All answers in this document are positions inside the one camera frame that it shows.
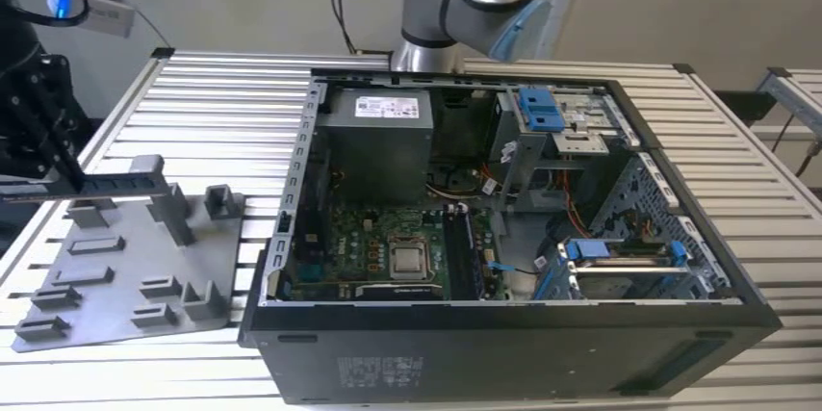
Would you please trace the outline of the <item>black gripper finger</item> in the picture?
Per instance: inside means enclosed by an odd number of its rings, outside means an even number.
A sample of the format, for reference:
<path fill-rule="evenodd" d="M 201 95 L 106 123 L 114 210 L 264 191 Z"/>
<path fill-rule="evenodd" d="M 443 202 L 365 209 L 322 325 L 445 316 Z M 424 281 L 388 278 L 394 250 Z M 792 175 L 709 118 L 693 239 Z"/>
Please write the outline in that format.
<path fill-rule="evenodd" d="M 69 74 L 50 74 L 45 78 L 50 98 L 50 134 L 57 145 L 61 175 L 72 191 L 82 189 L 84 173 L 77 161 L 85 144 L 85 112 L 74 98 Z"/>

